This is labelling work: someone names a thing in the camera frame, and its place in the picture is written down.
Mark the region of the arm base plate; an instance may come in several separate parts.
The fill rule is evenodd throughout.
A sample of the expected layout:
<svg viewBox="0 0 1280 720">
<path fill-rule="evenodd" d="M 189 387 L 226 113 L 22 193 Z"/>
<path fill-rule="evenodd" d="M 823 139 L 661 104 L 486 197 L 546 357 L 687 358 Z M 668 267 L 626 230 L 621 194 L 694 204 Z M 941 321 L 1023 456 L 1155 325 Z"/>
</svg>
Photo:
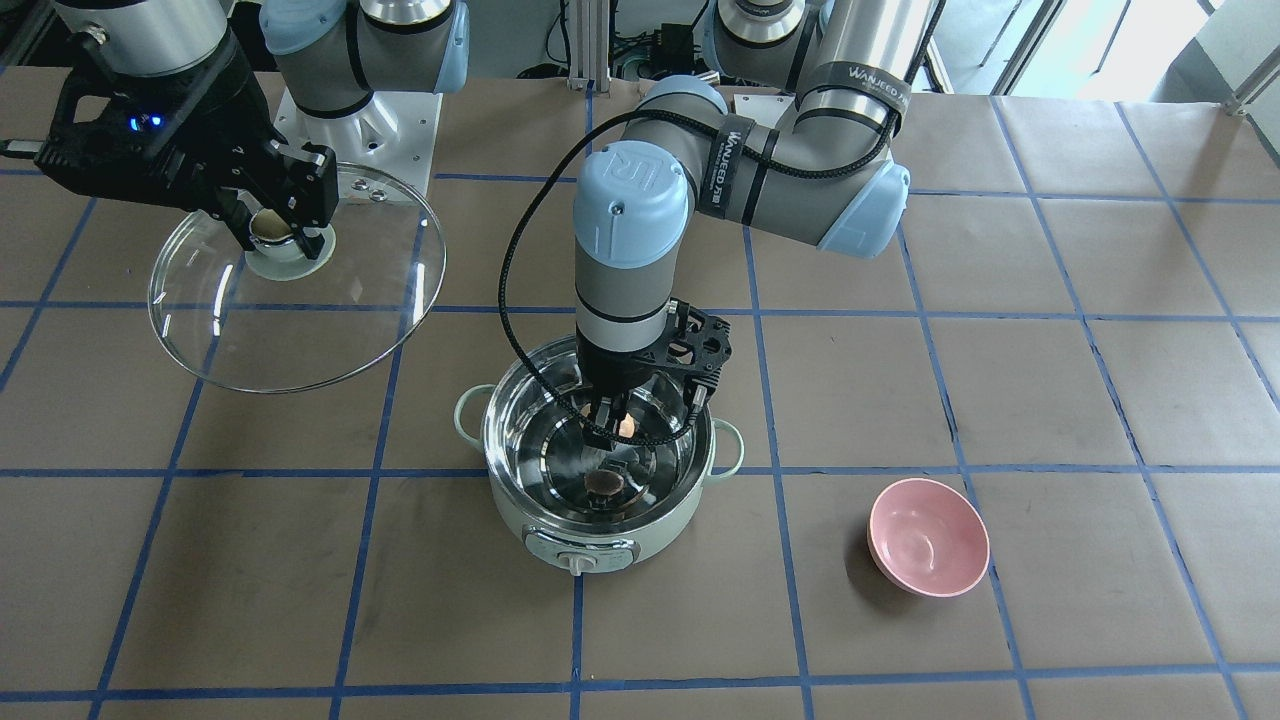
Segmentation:
<svg viewBox="0 0 1280 720">
<path fill-rule="evenodd" d="M 442 94 L 380 92 L 355 114 L 325 119 L 302 113 L 289 92 L 275 127 L 294 143 L 321 143 L 340 161 L 370 167 L 428 192 Z"/>
</svg>

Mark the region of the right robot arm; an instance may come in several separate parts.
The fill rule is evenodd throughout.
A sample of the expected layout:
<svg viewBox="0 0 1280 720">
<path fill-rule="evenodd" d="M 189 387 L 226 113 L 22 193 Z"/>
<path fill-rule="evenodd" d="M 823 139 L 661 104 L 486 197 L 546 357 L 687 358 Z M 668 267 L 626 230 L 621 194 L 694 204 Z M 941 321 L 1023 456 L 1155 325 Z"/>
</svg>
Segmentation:
<svg viewBox="0 0 1280 720">
<path fill-rule="evenodd" d="M 56 1 L 78 56 L 35 165 L 86 196 L 205 211 L 247 240 L 248 193 L 326 225 L 337 158 L 293 145 L 216 1 Z"/>
</svg>

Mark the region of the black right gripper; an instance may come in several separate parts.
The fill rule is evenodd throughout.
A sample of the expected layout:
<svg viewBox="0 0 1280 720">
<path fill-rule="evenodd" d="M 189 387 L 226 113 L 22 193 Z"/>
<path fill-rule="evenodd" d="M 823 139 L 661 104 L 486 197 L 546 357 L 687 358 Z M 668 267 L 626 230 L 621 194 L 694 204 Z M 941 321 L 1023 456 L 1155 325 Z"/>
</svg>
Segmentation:
<svg viewBox="0 0 1280 720">
<path fill-rule="evenodd" d="M 96 38 L 79 38 L 36 167 L 64 188 L 187 211 L 248 229 L 247 192 L 288 231 L 326 225 L 337 209 L 337 155 L 292 145 L 236 38 L 186 70 L 113 70 Z"/>
</svg>

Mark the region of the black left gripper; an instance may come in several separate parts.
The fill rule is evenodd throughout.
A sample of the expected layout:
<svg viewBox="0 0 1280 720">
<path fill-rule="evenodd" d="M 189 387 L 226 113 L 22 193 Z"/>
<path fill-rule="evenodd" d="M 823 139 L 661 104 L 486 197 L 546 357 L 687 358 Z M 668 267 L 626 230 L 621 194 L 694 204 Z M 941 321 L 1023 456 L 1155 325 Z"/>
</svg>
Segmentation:
<svg viewBox="0 0 1280 720">
<path fill-rule="evenodd" d="M 640 318 L 604 316 L 581 302 L 575 316 L 580 372 L 596 397 L 585 405 L 585 445 L 612 448 L 612 432 L 634 437 L 631 391 L 662 373 L 681 386 L 687 405 L 705 404 L 732 356 L 731 324 L 682 300 Z"/>
</svg>

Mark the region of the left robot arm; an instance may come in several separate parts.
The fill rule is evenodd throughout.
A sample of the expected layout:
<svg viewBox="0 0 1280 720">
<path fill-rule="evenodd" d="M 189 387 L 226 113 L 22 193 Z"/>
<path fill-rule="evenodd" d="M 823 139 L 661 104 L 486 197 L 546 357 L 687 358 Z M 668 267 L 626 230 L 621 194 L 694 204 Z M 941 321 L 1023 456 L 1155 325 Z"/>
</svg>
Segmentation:
<svg viewBox="0 0 1280 720">
<path fill-rule="evenodd" d="M 598 448 L 666 445 L 714 393 L 728 328 L 673 300 L 696 214 L 855 258 L 884 250 L 908 202 L 891 142 L 942 1 L 713 1 L 718 72 L 790 95 L 768 127 L 704 79 L 658 81 L 584 164 L 573 202 L 579 404 Z"/>
</svg>

